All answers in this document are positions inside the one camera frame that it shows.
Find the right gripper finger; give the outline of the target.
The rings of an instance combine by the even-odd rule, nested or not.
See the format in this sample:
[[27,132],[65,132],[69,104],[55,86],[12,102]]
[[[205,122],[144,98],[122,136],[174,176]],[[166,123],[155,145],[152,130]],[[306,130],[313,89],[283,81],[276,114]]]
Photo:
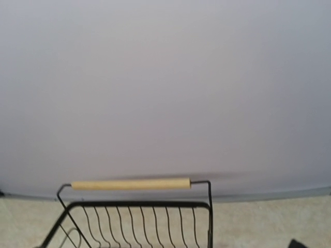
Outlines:
[[288,248],[308,248],[308,246],[295,239],[292,239],[288,245]]

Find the black wire dish rack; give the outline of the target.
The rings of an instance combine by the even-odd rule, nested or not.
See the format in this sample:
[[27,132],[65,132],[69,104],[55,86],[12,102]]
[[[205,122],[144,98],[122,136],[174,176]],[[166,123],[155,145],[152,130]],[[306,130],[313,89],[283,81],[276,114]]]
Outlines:
[[213,201],[81,200],[63,211],[41,247],[212,247]]

